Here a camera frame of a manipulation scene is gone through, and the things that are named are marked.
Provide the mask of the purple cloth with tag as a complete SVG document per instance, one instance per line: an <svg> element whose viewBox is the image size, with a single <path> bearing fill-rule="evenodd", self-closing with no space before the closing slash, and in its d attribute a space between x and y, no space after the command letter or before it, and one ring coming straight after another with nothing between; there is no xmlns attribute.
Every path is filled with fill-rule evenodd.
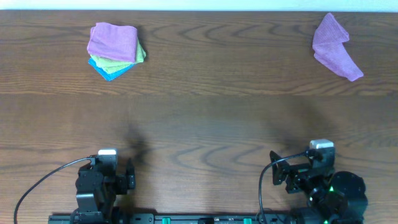
<svg viewBox="0 0 398 224"><path fill-rule="evenodd" d="M136 61L137 29L98 22L90 30L87 45L90 55L134 63Z"/></svg>

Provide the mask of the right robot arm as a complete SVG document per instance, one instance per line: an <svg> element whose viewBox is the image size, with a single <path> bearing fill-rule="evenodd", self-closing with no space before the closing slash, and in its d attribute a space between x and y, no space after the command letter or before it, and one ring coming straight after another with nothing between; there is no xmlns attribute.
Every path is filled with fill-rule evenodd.
<svg viewBox="0 0 398 224"><path fill-rule="evenodd" d="M270 152L272 182L289 194L303 192L307 207L293 209L283 223L363 223L368 206L364 179L334 169L335 148L307 149L280 157Z"/></svg>

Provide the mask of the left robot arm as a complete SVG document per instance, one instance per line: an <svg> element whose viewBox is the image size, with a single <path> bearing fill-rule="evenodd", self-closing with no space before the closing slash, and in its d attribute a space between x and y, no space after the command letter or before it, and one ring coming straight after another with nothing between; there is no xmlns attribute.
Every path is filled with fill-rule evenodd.
<svg viewBox="0 0 398 224"><path fill-rule="evenodd" d="M124 223L126 217L114 206L118 195L136 188L135 167L128 159L125 171L117 173L117 156L93 156L80 167L75 182L77 223Z"/></svg>

